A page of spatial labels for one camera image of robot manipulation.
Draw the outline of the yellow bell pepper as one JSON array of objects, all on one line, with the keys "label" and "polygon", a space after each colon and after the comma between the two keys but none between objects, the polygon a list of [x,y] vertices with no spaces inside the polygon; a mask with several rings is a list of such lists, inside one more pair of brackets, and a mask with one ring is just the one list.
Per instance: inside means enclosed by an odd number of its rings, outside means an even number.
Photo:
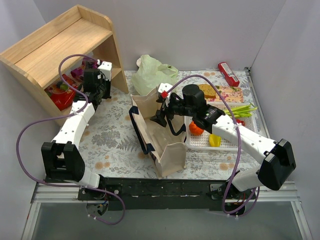
[{"label": "yellow bell pepper", "polygon": [[218,135],[210,134],[208,140],[211,147],[217,148],[220,147],[222,138]]}]

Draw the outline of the light green plastic bag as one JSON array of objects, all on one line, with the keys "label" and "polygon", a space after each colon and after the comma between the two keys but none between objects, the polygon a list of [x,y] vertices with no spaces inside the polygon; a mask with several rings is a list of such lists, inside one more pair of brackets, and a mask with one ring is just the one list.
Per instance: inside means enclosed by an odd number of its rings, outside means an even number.
[{"label": "light green plastic bag", "polygon": [[174,85],[178,82],[179,70],[172,65],[162,64],[148,54],[141,55],[139,63],[137,72],[131,76],[131,82],[141,96],[147,95],[161,83]]}]

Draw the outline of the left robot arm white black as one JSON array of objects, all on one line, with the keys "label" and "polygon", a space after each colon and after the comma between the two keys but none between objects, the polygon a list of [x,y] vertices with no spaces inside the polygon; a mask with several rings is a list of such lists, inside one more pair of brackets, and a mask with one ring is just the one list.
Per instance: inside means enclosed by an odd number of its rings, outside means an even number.
[{"label": "left robot arm white black", "polygon": [[106,196],[106,187],[100,183],[100,176],[86,168],[79,152],[81,137],[103,99],[110,99],[112,73],[102,66],[84,71],[83,91],[88,98],[77,94],[71,105],[70,116],[51,142],[43,143],[41,154],[46,176],[50,179],[77,183],[89,187],[89,194],[95,200]]}]

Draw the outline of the red snack packet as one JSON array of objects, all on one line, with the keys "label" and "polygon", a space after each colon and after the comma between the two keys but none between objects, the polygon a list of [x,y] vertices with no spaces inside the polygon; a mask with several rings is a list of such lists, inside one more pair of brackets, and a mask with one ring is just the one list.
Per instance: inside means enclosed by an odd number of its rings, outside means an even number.
[{"label": "red snack packet", "polygon": [[60,78],[49,85],[44,91],[60,111],[71,106],[76,95],[76,92]]}]

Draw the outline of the green spring onions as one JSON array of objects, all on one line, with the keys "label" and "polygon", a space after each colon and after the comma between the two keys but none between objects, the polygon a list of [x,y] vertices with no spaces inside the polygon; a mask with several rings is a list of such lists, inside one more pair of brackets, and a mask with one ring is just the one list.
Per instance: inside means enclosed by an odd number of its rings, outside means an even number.
[{"label": "green spring onions", "polygon": [[239,118],[249,118],[252,116],[252,112],[256,111],[258,107],[254,107],[253,105],[241,105],[237,107],[232,107],[231,111],[233,116],[236,119]]}]

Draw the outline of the slice of brown bread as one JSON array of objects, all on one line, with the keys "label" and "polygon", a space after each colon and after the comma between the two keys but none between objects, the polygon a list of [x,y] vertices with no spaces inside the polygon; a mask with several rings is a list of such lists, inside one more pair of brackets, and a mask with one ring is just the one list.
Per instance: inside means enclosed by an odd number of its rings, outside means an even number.
[{"label": "slice of brown bread", "polygon": [[206,99],[215,99],[216,98],[216,91],[214,88],[209,84],[199,84],[199,89],[203,91],[204,97]]}]

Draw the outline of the beige canvas tote bag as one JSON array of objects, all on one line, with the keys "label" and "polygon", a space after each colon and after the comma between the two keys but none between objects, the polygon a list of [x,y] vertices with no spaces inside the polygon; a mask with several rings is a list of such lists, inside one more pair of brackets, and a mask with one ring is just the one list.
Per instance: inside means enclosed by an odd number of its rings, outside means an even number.
[{"label": "beige canvas tote bag", "polygon": [[[169,125],[163,127],[150,120],[150,117],[154,116],[161,107],[161,104],[156,102],[157,99],[156,89],[151,90],[147,95],[132,95],[129,116],[143,153],[151,157],[156,175],[162,179],[186,167],[186,132],[183,131],[175,136]],[[164,150],[152,138],[155,127],[162,127],[170,138],[170,144]]]}]

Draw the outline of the purple snack packet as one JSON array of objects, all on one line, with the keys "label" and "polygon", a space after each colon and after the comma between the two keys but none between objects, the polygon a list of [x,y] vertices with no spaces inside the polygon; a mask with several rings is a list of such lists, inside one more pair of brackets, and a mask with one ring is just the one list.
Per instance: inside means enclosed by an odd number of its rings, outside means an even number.
[{"label": "purple snack packet", "polygon": [[84,78],[84,72],[87,69],[96,69],[98,67],[97,61],[89,59],[87,57],[82,59],[81,65],[73,69],[70,74],[74,79],[82,81]]}]

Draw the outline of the orange tangerine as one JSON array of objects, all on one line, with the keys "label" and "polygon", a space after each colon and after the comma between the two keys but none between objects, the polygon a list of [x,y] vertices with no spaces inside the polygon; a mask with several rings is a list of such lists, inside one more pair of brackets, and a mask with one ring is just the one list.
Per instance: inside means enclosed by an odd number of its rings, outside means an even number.
[{"label": "orange tangerine", "polygon": [[204,130],[198,127],[193,121],[189,124],[189,131],[195,136],[200,136],[203,134]]}]

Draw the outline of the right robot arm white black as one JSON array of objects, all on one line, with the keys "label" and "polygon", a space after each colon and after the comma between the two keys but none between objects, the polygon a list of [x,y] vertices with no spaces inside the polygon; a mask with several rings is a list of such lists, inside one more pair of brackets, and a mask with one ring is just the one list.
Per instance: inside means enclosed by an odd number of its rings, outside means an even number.
[{"label": "right robot arm white black", "polygon": [[224,113],[223,110],[207,103],[199,86],[189,84],[183,87],[182,95],[170,93],[172,86],[161,83],[157,87],[157,102],[161,103],[151,121],[162,127],[171,127],[174,116],[191,117],[194,124],[210,134],[222,137],[240,147],[259,164],[258,168],[238,170],[233,180],[223,188],[232,199],[237,199],[246,190],[265,186],[273,191],[281,188],[296,168],[292,145],[281,139],[275,141],[249,130]]}]

